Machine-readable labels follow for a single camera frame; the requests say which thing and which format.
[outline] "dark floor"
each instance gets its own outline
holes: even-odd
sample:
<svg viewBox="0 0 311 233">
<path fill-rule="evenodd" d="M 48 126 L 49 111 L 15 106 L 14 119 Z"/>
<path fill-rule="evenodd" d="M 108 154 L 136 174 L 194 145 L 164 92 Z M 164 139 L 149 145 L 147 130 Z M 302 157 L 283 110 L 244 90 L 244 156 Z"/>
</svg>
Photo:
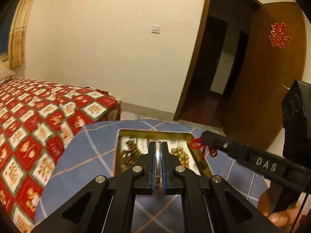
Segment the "dark floor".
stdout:
<svg viewBox="0 0 311 233">
<path fill-rule="evenodd" d="M 181 111 L 180 119 L 222 128 L 217 118 L 217 107 L 220 101 L 221 95 L 211 91 L 208 93 L 189 91 Z"/>
</svg>

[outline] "hand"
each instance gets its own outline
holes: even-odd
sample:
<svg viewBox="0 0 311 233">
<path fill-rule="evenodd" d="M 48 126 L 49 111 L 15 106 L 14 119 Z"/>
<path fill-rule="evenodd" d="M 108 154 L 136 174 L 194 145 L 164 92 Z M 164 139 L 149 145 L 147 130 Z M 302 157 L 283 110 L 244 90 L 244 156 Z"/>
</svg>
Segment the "hand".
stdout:
<svg viewBox="0 0 311 233">
<path fill-rule="evenodd" d="M 269 190 L 266 190 L 259 198 L 257 209 L 267 217 L 278 228 L 284 228 L 282 232 L 289 232 L 294 220 L 299 212 L 300 203 L 297 202 L 295 208 L 288 209 L 282 212 L 276 212 L 271 215 L 268 214 L 270 207 Z"/>
</svg>

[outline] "red checkered bedspread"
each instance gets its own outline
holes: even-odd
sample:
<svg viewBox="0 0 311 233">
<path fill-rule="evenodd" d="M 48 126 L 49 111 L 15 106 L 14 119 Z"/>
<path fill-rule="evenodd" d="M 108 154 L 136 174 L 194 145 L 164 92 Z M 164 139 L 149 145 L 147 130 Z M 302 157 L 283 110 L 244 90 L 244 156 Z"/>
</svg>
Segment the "red checkered bedspread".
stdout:
<svg viewBox="0 0 311 233">
<path fill-rule="evenodd" d="M 84 124 L 119 120 L 108 92 L 27 79 L 0 86 L 0 201 L 29 232 L 43 188 L 64 149 Z"/>
</svg>

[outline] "blue plaid cloth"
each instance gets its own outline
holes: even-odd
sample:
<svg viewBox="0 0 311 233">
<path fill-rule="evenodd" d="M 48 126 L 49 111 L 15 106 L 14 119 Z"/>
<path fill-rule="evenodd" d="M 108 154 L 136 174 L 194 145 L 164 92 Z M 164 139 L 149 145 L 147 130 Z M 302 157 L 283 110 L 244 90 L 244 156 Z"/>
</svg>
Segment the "blue plaid cloth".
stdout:
<svg viewBox="0 0 311 233">
<path fill-rule="evenodd" d="M 83 186 L 98 175 L 113 175 L 115 146 L 120 129 L 191 132 L 195 138 L 203 130 L 179 123 L 159 120 L 99 122 L 83 126 L 58 162 L 46 185 L 35 215 L 38 224 L 68 201 Z M 257 206 L 267 189 L 263 177 L 239 165 L 225 153 L 217 157 L 206 155 L 213 174 L 222 176 L 251 204 Z M 181 198 L 173 196 L 137 196 L 132 232 L 183 232 Z"/>
</svg>

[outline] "beads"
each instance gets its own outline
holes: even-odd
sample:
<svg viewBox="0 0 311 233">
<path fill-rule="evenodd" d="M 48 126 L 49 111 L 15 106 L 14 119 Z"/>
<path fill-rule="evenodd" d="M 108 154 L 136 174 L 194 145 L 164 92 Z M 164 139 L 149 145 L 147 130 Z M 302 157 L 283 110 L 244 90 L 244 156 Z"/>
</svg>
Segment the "beads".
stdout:
<svg viewBox="0 0 311 233">
<path fill-rule="evenodd" d="M 120 161 L 125 165 L 135 166 L 137 164 L 137 159 L 142 155 L 137 149 L 137 145 L 134 141 L 129 140 L 126 142 L 129 147 L 128 150 L 123 150 L 120 152 Z"/>
<path fill-rule="evenodd" d="M 189 156 L 183 151 L 182 147 L 176 147 L 171 149 L 170 154 L 177 156 L 182 166 L 189 166 Z"/>
</svg>

